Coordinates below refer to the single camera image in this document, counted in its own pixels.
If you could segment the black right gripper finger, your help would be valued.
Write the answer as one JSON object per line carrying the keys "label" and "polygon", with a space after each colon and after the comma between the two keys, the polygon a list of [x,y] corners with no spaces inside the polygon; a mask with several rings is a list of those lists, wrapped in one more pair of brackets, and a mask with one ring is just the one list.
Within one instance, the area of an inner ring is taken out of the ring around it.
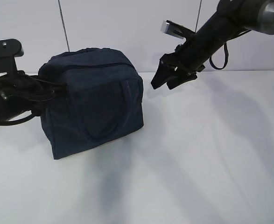
{"label": "black right gripper finger", "polygon": [[182,76],[182,77],[174,77],[173,79],[169,80],[167,82],[167,87],[172,90],[186,82],[196,80],[197,75],[196,74],[191,74],[188,76]]}
{"label": "black right gripper finger", "polygon": [[175,74],[175,67],[159,65],[151,81],[151,86],[153,87],[153,89],[158,89],[171,79],[175,78]]}

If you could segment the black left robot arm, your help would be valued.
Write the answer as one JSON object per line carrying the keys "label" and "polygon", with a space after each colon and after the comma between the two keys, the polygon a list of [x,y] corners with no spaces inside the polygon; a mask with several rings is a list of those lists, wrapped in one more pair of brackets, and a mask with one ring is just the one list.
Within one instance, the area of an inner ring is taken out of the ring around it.
{"label": "black left robot arm", "polygon": [[17,39],[0,39],[0,126],[14,126],[40,117],[49,102],[66,94],[55,84],[18,70],[15,58],[24,55]]}

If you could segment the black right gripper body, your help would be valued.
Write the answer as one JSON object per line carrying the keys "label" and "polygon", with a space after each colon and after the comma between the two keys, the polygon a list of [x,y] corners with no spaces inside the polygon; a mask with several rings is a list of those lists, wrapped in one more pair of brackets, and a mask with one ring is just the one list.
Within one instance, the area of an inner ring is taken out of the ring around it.
{"label": "black right gripper body", "polygon": [[197,43],[183,44],[173,52],[164,54],[159,65],[175,67],[176,77],[196,74],[204,70],[206,48]]}

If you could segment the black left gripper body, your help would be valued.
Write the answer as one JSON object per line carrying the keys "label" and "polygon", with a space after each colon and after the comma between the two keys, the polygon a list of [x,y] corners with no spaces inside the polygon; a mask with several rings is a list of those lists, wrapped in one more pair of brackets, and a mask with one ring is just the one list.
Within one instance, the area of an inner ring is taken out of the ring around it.
{"label": "black left gripper body", "polygon": [[13,84],[10,96],[27,101],[32,110],[44,110],[51,101],[67,94],[67,84],[53,83],[38,75],[27,75],[24,71],[18,71]]}

